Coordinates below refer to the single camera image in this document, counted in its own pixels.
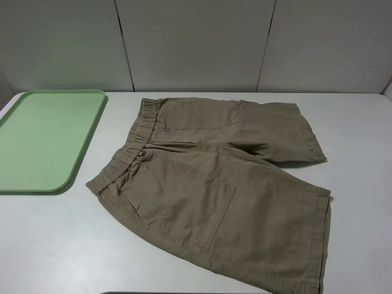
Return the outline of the khaki shorts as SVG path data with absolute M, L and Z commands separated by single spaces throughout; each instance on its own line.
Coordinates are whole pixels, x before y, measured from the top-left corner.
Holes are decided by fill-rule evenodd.
M 179 258 L 271 293 L 321 293 L 331 193 L 280 164 L 324 161 L 296 104 L 144 98 L 87 187 Z

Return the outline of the green plastic tray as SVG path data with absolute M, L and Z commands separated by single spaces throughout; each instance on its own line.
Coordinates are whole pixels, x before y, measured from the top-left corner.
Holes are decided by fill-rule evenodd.
M 23 93 L 1 118 L 1 192 L 51 193 L 66 186 L 105 101 L 101 90 Z

